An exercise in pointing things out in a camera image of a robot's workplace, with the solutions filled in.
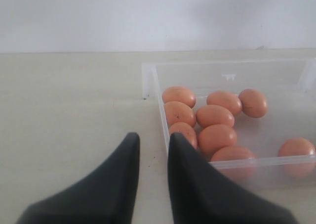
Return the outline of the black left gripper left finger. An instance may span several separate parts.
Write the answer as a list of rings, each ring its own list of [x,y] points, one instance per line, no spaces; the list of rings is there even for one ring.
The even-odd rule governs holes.
[[[140,137],[128,133],[93,172],[30,205],[19,224],[130,224],[139,180]]]

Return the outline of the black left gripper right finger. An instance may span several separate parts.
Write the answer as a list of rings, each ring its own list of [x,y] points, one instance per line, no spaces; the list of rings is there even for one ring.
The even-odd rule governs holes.
[[[168,187],[176,224],[296,224],[292,212],[234,183],[192,147],[170,136]]]

